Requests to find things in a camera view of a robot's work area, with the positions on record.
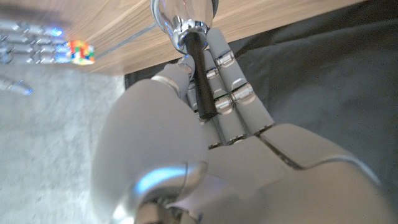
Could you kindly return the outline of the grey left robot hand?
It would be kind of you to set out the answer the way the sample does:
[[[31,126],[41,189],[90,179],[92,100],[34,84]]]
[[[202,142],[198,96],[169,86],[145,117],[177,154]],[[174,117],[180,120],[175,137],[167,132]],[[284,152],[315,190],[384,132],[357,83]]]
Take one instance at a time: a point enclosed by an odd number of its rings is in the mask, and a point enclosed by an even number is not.
[[[195,108],[191,56],[128,88],[91,162],[100,223],[396,223],[366,164],[293,124],[275,124],[222,32],[203,52],[217,118]]]

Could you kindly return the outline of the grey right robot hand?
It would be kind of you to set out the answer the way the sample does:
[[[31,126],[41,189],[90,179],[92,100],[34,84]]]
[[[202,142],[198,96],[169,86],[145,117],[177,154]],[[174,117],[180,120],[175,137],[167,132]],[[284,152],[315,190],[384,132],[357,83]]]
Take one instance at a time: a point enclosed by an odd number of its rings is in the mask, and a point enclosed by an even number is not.
[[[69,63],[71,48],[58,27],[1,19],[1,64]]]

